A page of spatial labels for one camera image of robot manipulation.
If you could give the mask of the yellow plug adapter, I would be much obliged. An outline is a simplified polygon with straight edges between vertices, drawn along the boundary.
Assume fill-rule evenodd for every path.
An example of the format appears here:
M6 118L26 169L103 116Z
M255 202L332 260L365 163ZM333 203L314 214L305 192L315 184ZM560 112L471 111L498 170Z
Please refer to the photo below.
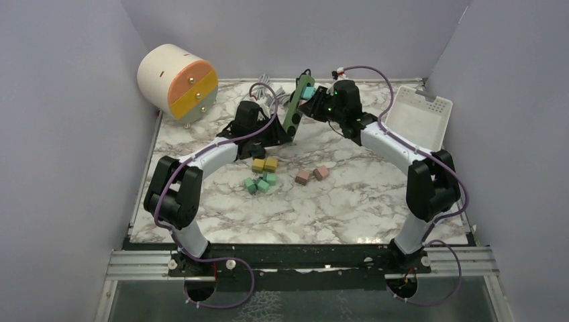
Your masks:
M251 166L252 172L263 173L264 167L265 167L265 160L264 159L257 159L257 158L253 159L252 166Z
M276 172L278 168L278 160L276 158L267 158L264 164L264 171L265 172Z

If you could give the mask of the black power strip blue ports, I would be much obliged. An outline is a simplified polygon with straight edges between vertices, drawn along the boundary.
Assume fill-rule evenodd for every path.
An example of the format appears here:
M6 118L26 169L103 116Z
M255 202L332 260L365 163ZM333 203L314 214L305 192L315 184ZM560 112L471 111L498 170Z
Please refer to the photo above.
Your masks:
M253 159L265 159L266 149L260 144L253 144L250 147L250 155Z

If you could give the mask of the green plug adapter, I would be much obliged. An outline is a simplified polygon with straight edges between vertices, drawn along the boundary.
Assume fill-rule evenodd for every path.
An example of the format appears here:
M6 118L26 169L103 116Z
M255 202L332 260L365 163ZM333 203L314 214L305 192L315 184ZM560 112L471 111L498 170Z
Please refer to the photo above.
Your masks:
M277 175L275 173L265 172L263 174L263 180L270 186L274 186L277 183Z
M244 186L245 186L246 190L248 191L248 193L251 195L255 195L257 190L258 190L256 183L250 177L247 177L244 179Z
M258 182L256 183L256 187L257 190L260 191L261 193L267 193L270 190L270 184L262 179L258 180Z

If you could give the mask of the green round-socket power strip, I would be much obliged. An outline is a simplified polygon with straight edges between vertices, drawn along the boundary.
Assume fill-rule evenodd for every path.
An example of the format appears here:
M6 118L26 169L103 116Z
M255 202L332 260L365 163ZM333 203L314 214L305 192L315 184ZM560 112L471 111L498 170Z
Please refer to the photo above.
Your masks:
M282 123L283 129L291 140L294 140L302 118L302 113L299 111L299 105L301 104L303 91L307 87L312 87L314 84L314 78L307 71L298 77L296 88L292 94L291 100L289 101L289 109Z

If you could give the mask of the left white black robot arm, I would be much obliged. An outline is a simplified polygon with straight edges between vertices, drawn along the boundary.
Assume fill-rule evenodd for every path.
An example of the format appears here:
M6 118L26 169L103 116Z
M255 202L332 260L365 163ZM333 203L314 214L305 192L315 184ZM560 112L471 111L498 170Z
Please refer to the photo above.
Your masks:
M185 266L191 273L203 275L211 266L206 253L209 241L196 220L203 180L236 160L261 156L268 147L291 142L295 133L276 115L267 116L259 104L242 101L234 120L208 146L183 158L159 159L143 207L158 227L172 234L187 255Z

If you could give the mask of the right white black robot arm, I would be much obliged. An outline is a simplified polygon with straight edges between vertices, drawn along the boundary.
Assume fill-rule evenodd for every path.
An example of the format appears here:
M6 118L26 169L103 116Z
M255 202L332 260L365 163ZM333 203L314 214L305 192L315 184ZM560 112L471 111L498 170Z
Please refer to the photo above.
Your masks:
M445 151L425 151L390 131L380 119L363 111L360 92L352 80L339 80L330 88L307 87L299 111L315 121L334 122L345 138L394 164L407 177L409 214L387 255L389 268L403 273L414 263L435 220L449 213L461 197L454 162Z

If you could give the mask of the teal usb charger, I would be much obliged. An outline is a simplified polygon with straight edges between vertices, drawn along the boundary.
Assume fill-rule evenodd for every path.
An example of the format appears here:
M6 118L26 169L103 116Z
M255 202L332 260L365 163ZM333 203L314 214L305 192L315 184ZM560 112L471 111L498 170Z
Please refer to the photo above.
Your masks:
M301 99L308 101L316 94L316 92L317 92L317 89L315 87L307 86L303 89L303 91L301 93Z

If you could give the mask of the pink usb charger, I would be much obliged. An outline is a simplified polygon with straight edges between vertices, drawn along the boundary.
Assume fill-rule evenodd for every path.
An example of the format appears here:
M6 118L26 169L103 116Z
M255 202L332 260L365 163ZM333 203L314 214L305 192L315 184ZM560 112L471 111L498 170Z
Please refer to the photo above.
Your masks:
M300 169L295 176L295 182L305 186L309 182L310 176L311 173L309 171Z
M313 170L313 175L318 181L322 181L329 177L330 171L326 166L318 166Z

